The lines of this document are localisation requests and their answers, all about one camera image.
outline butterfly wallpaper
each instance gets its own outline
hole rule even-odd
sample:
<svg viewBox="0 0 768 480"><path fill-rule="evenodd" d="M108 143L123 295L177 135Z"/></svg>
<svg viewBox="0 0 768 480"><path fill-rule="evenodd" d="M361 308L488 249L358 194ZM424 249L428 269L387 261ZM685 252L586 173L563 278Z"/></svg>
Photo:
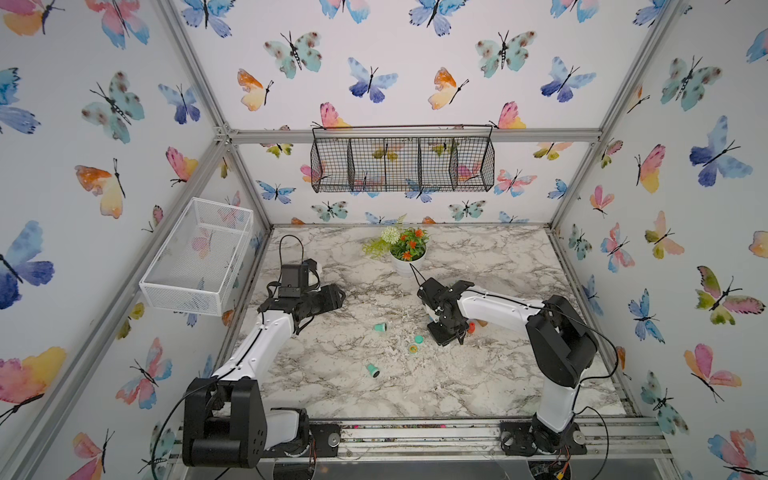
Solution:
<svg viewBox="0 0 768 480"><path fill-rule="evenodd" d="M648 0L635 25L655 22L663 5ZM581 200L556 226L573 232L558 241L584 303L622 346L629 396L696 480L759 478L768 468L757 454L768 427L754 421L764 410L754 396L768 384L755 362L768 335L768 191L758 180L768 5L736 6L703 0L681 15L583 181L568 184ZM713 28L739 33L715 39Z"/></svg>

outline black cable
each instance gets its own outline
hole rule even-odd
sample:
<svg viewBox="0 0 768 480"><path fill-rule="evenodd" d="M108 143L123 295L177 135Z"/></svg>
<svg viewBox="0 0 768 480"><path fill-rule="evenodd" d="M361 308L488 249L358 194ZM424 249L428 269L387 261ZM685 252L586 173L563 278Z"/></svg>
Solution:
<svg viewBox="0 0 768 480"><path fill-rule="evenodd" d="M590 406L585 406L583 409L581 409L581 412L577 413L576 415L581 415L581 413L586 410L590 409L592 412L595 412L598 414L598 417L600 417L600 420L603 422L603 427L605 427L605 458L603 458L603 465L600 465L600 470L598 470L598 473L594 474L594 476L590 480L595 480L598 475L600 475L600 472L603 471L603 468L605 468L605 463L608 461L608 450L611 449L611 438L608 436L608 424L605 422L605 419L602 415L600 415L600 412L593 409Z"/></svg>

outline wall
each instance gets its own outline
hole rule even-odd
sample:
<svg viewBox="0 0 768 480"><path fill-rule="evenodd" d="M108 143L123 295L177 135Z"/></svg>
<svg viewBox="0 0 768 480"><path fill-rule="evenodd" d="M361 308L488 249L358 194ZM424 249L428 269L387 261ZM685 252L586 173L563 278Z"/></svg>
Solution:
<svg viewBox="0 0 768 480"><path fill-rule="evenodd" d="M212 137L205 112L197 121L185 118L179 124L175 107L158 89L159 84L180 84L187 93L191 82L152 4L117 5L134 29L124 38L102 30L102 19L116 15L110 2L57 3L65 10L49 12L44 35L40 9L3 12L0 252L24 282L0 266L0 412L11 413L0 426L0 458L44 400L12 409L45 393L66 370L91 322L103 313L152 237L143 229L153 230L155 206L170 211L184 189L184 183L174 187L171 182L178 174L166 158L167 149L198 158ZM140 28L142 22L146 28ZM109 25L122 29L119 22ZM12 28L33 35L17 35ZM13 75L9 68L18 70ZM127 91L138 96L126 101L114 93L118 105L133 115L120 119L127 133L106 100L89 91L98 91L98 84L109 95L118 71L127 75ZM120 140L83 118L84 108L99 101ZM199 103L192 106L202 109ZM97 113L95 106L88 108ZM118 159L119 183L113 158ZM81 170L78 179L78 165L99 171ZM94 197L100 189L104 194ZM25 226L31 238L19 236ZM24 260L32 264L24 266ZM14 300L17 287L21 297ZM124 348L142 358L137 350L149 343L134 345L134 337L122 341ZM104 434L88 431L94 440Z"/></svg>
<svg viewBox="0 0 768 480"><path fill-rule="evenodd" d="M624 373L631 377L632 394L642 413L660 416L681 471L690 471L696 480L736 478L739 474L723 469L734 464L765 469L764 463L755 462L754 442L768 442L768 424L763 420L768 372L758 360L768 334L763 312L768 301L768 260L765 237L761 236L765 233L760 232L768 230L764 208L768 197L762 187L766 176L763 143L768 101L763 90L768 57L758 59L765 55L765 47L753 47L753 43L756 36L760 41L760 32L764 41L766 18L768 5L760 0L727 4L703 0L681 15L643 79L644 95L650 98L624 115L610 133L624 141L623 147L605 168L601 168L599 157L594 159L578 191L581 199L574 202L560 225L565 249L574 224L577 236L583 231L583 239L591 244L592 250L583 260L578 259L575 249L569 250L570 260L583 285L594 275L598 295L594 300L603 311L596 318L604 333L625 351ZM712 35L716 31L727 31L728 35ZM701 85L704 96L687 111L680 101L663 104L662 88L670 78L670 63L679 57L690 68L691 55L697 60L703 57L698 68L718 68L720 77L715 78L718 71L710 71L710 82ZM683 70L683 77L688 68ZM704 75L694 74L687 91L692 91L697 78ZM713 131L722 116L727 118L727 130L723 124ZM639 155L645 162L658 144L666 148L658 168L659 186L652 193L653 161L642 170L646 181L636 186L638 167L633 157ZM705 155L701 148L708 144L714 145L714 153ZM729 146L738 149L710 165L711 177L701 174L702 164L691 161L711 159ZM715 172L715 165L720 173ZM605 216L590 203L598 185L604 194L615 195L602 209ZM666 243L661 259L653 255L655 239L653 232L648 233L654 230L660 211L665 214L666 228L671 229L663 242L673 240L681 247ZM601 244L617 223L621 241L625 237L629 240L623 249L634 265L619 266L614 273L608 268L608 255L601 252ZM719 296L711 283L702 285L701 266L717 276L721 290L732 281L734 290L743 290L729 295L730 300L721 300L715 312L709 311L710 304L697 308L701 297L709 299L707 293L698 290L708 288ZM650 309L640 311L642 305L637 305L632 313L631 302L639 303L646 289ZM651 323L663 342L635 320L643 316L654 317ZM733 323L721 321L720 316L732 317ZM646 333L645 339L641 340L636 331ZM711 370L707 368L710 355ZM665 393L674 397L656 411L654 396L643 395L643 387L650 390L649 372L657 378L660 397ZM664 420L674 417L675 411L687 429Z"/></svg>

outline marble tabletop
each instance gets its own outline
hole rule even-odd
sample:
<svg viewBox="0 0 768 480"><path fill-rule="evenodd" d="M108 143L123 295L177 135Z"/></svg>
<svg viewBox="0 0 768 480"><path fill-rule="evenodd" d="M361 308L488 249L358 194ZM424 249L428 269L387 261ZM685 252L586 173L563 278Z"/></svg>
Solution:
<svg viewBox="0 0 768 480"><path fill-rule="evenodd" d="M469 280L488 290L530 300L552 294L575 299L543 227L430 225L422 272L443 284ZM251 304L240 331L259 321L257 306L266 284L280 274L278 243L296 235L305 258L322 265L323 284L346 292L343 308L315 318L289 339L261 382L265 407L303 407L315 419L532 415L543 375L530 342L500 326L477 325L465 344L438 345L427 330L429 317L414 278L398 276L388 258L363 256L362 242L379 227L277 228L268 245ZM283 262L298 262L301 248L283 242ZM377 323L387 331L374 330ZM424 343L409 352L414 337ZM371 377L373 364L380 374ZM588 373L605 375L596 357ZM603 415L624 409L609 379L584 383L577 409L593 406Z"/></svg>

